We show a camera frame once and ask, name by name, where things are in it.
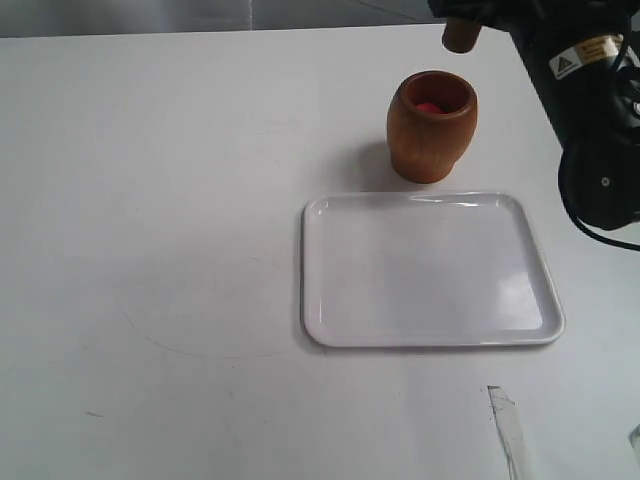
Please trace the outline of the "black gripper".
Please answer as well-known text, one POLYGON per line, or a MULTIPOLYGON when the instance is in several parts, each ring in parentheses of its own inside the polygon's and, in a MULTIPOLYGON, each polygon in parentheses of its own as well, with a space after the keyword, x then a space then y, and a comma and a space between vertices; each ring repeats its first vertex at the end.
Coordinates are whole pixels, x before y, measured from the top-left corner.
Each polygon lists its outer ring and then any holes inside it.
POLYGON ((498 30, 504 30, 512 13, 507 1, 499 0, 429 0, 428 5, 437 18, 466 20, 498 30))

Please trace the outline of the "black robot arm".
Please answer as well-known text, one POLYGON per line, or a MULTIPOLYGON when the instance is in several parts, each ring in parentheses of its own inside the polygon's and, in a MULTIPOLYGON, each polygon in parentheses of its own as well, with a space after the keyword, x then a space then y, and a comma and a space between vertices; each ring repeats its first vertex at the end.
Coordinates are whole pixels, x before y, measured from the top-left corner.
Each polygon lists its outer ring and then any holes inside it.
POLYGON ((432 13, 510 34, 563 149, 568 214, 605 231, 639 219, 636 1, 432 1, 432 13))

